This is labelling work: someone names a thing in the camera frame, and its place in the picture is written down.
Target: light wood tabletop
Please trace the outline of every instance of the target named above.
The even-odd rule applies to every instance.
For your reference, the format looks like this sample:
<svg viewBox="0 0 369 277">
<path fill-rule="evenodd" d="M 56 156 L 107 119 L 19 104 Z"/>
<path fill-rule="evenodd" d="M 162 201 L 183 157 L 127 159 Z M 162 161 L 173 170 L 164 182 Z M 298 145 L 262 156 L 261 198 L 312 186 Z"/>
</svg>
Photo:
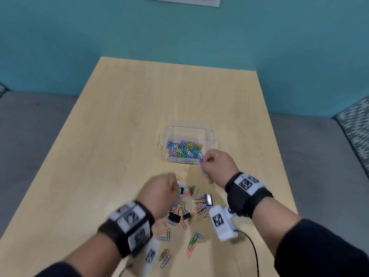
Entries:
<svg viewBox="0 0 369 277">
<path fill-rule="evenodd" d="M 31 276 L 65 257 L 154 174 L 174 171 L 226 206 L 225 191 L 207 184 L 198 165 L 162 160 L 170 120 L 210 124 L 219 149 L 297 212 L 256 72 L 101 57 L 0 240 L 2 276 Z M 260 276 L 277 276 L 252 221 L 234 222 L 255 243 Z M 194 231 L 204 239 L 187 259 Z M 256 276 L 250 241 L 221 243 L 209 218 L 171 233 L 161 249 L 172 258 L 151 276 Z"/>
</svg>

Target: teal wall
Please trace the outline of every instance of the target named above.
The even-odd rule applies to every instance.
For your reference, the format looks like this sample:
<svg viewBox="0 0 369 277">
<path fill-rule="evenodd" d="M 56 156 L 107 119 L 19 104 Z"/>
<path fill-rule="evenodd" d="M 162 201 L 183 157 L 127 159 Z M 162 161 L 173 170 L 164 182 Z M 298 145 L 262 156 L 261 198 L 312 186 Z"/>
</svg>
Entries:
<svg viewBox="0 0 369 277">
<path fill-rule="evenodd" d="M 103 55 L 257 70 L 271 112 L 330 117 L 369 95 L 369 0 L 0 5 L 0 81 L 13 90 L 79 94 Z"/>
</svg>

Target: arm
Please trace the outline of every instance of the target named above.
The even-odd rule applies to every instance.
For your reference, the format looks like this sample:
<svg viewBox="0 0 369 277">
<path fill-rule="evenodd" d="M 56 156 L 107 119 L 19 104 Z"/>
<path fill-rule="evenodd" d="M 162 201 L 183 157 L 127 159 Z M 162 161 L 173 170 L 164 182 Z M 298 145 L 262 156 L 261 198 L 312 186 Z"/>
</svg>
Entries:
<svg viewBox="0 0 369 277">
<path fill-rule="evenodd" d="M 113 212 L 103 223 L 98 233 L 79 246 L 62 262 L 54 264 L 40 272 L 37 277 L 105 277 L 111 276 L 120 260 L 135 250 L 140 250 L 150 239 L 152 232 L 144 231 L 143 243 L 137 242 L 136 231 L 140 232 L 155 219 L 164 217 L 169 208 L 178 199 L 178 185 L 174 173 L 162 174 L 150 178 L 139 192 L 136 201 L 123 205 Z M 135 211 L 140 217 L 136 224 L 132 218 L 121 222 L 127 213 Z M 120 225 L 130 223 L 127 228 Z M 128 242 L 134 235 L 136 247 Z"/>
<path fill-rule="evenodd" d="M 281 276 L 357 275 L 369 272 L 367 255 L 326 228 L 280 204 L 265 185 L 239 171 L 225 152 L 209 150 L 202 168 L 210 183 L 228 193 L 231 209 L 248 216 L 275 257 Z"/>
</svg>

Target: hand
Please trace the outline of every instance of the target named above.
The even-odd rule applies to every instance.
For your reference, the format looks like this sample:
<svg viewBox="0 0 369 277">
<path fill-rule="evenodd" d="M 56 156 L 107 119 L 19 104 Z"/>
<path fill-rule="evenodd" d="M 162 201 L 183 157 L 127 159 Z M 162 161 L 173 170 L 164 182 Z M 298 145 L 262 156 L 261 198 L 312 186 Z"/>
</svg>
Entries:
<svg viewBox="0 0 369 277">
<path fill-rule="evenodd" d="M 151 177 L 138 193 L 136 200 L 150 210 L 155 220 L 164 217 L 178 201 L 176 174 L 167 173 Z"/>
<path fill-rule="evenodd" d="M 205 170 L 210 184 L 215 182 L 222 188 L 234 174 L 239 172 L 233 158 L 228 153 L 217 149 L 210 149 L 206 152 L 201 168 Z"/>
</svg>

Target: person's right arm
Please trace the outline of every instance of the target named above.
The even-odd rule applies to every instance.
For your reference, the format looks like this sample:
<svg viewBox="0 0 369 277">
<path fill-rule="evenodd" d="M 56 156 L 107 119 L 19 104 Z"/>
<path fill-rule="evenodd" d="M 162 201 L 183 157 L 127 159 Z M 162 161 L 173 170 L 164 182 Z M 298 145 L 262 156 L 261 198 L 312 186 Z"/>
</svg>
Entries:
<svg viewBox="0 0 369 277">
<path fill-rule="evenodd" d="M 241 174 L 233 158 L 214 149 L 204 155 L 201 166 L 209 182 L 228 193 L 235 177 Z M 280 276 L 369 275 L 369 260 L 363 251 L 323 226 L 302 219 L 271 194 L 256 200 L 254 208 L 245 209 L 275 257 L 274 266 Z"/>
</svg>

